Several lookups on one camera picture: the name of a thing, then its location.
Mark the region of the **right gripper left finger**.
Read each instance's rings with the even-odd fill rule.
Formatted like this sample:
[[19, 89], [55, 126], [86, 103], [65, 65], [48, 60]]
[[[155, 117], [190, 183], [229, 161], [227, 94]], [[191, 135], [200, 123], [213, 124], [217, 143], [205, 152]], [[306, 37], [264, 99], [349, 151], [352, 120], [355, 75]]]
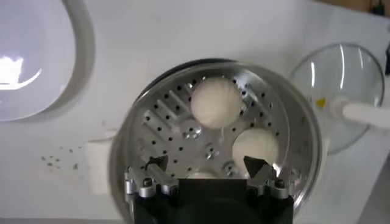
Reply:
[[168, 156], [150, 157], [142, 167], [129, 166], [124, 172], [124, 193], [126, 196], [138, 195], [141, 198], [154, 197], [158, 190], [167, 196], [179, 194], [179, 181], [165, 171]]

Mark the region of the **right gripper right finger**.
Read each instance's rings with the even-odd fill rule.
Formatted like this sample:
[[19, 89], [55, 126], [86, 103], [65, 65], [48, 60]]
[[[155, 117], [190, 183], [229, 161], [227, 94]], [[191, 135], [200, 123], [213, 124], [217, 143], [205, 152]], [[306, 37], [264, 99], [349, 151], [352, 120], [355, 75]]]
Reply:
[[264, 159], [244, 156], [244, 165], [248, 171], [247, 188], [256, 197], [270, 193], [272, 198], [287, 199], [289, 186], [282, 179], [277, 178], [276, 170]]

